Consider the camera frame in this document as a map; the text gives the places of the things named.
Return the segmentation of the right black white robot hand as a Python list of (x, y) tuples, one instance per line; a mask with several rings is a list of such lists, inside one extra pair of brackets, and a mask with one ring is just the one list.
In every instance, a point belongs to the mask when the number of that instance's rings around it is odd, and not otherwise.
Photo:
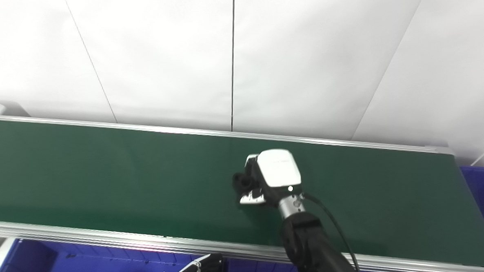
[(248, 155), (244, 172), (233, 176), (233, 188), (241, 205), (277, 208), (283, 218), (305, 211), (301, 173), (287, 149)]

